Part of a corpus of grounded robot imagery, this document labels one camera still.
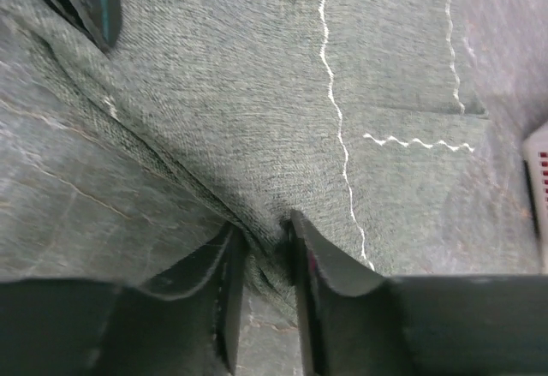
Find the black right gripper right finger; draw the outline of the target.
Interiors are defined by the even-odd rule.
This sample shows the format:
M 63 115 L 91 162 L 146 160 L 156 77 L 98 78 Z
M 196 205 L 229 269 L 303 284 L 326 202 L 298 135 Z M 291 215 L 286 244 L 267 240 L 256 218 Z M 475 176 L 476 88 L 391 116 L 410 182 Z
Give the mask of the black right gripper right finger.
M 546 374 L 546 277 L 385 277 L 298 211 L 289 238 L 304 374 Z

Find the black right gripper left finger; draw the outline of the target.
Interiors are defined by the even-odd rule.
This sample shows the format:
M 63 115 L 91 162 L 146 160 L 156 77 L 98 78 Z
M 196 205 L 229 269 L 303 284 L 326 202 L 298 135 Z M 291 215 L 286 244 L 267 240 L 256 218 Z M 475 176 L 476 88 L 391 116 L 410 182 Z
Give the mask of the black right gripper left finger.
M 27 278 L 1 285 L 4 375 L 232 375 L 247 245 L 226 224 L 143 283 Z

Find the grey-green cloth napkin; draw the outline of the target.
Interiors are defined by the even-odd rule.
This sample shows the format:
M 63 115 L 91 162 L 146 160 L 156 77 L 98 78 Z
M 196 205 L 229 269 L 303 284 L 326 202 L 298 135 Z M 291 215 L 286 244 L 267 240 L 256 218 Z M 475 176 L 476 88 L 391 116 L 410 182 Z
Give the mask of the grey-green cloth napkin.
M 248 278 L 293 315 L 293 209 L 383 274 L 486 269 L 445 207 L 486 128 L 451 2 L 122 0 L 109 54 L 44 0 L 1 17 L 49 90 L 244 229 Z

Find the white plastic basket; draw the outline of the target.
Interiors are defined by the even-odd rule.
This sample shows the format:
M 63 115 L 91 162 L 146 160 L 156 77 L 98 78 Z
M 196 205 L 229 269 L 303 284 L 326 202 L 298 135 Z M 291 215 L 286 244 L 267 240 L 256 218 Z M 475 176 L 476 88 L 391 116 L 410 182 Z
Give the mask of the white plastic basket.
M 523 143 L 534 211 L 543 242 L 547 242 L 547 123 L 536 129 Z

